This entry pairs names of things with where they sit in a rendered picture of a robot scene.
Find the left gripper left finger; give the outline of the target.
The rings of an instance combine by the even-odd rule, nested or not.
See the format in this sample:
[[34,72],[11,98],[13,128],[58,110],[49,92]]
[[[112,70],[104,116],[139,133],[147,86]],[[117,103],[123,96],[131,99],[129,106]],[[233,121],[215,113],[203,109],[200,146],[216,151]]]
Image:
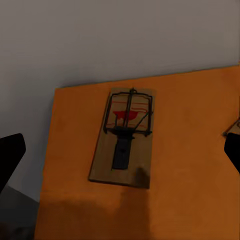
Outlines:
[[22,133],[0,138],[0,193],[26,153]]

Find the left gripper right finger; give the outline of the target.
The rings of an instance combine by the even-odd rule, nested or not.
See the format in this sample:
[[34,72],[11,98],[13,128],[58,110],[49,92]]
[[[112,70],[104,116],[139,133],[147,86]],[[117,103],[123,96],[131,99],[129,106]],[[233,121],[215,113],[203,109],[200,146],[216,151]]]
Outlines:
[[240,135],[228,133],[224,151],[240,173]]

